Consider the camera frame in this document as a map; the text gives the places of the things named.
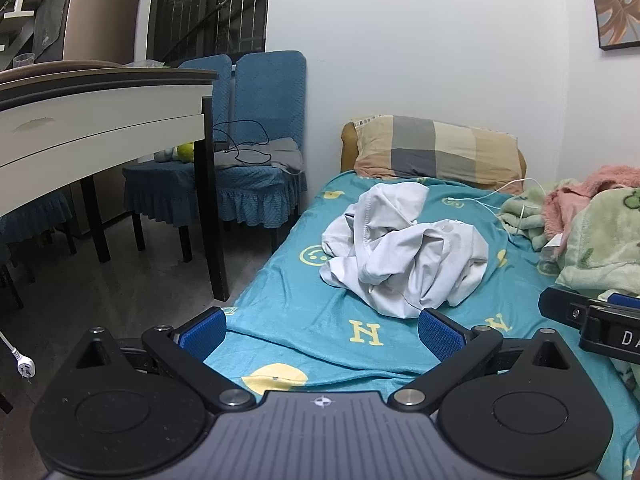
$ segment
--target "pillow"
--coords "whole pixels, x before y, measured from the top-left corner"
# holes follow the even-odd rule
[[[352,122],[358,135],[353,169],[359,176],[431,176],[498,189],[523,178],[526,172],[518,141],[509,134],[391,115]],[[502,191],[521,193],[522,183],[510,184]]]

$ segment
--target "yellow letter n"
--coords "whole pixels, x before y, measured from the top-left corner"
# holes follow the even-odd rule
[[[351,337],[349,341],[353,343],[364,343],[364,339],[360,337],[360,334],[363,333],[367,334],[371,338],[371,341],[369,341],[370,345],[384,346],[380,342],[380,339],[378,339],[378,329],[380,328],[380,325],[377,323],[367,323],[370,330],[363,328],[361,321],[354,321],[353,319],[350,319],[349,323],[353,325],[353,337]]]

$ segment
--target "blue gripper pad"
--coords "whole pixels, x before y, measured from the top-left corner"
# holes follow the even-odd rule
[[[211,316],[186,330],[180,336],[178,346],[200,361],[204,361],[224,341],[225,333],[225,313],[218,309]]]
[[[422,344],[442,362],[466,344],[465,337],[432,316],[430,310],[425,308],[420,313],[418,336]]]
[[[629,306],[631,308],[640,308],[640,298],[633,298],[614,292],[607,298],[607,303],[619,306]]]

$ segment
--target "framed painting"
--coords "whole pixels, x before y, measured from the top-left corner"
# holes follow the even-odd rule
[[[593,0],[600,48],[640,46],[640,0]]]

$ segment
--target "white wall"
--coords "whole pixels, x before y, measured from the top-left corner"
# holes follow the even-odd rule
[[[598,47],[593,0],[566,0],[569,86],[558,177],[582,179],[603,164],[640,166],[640,48]]]
[[[146,59],[146,33],[149,27],[149,9],[151,0],[140,0],[138,5],[138,20],[136,22],[136,43],[134,46],[135,61]]]
[[[376,113],[509,132],[530,176],[552,180],[565,21],[564,0],[269,0],[267,50],[308,63],[310,196],[339,171],[343,124]]]

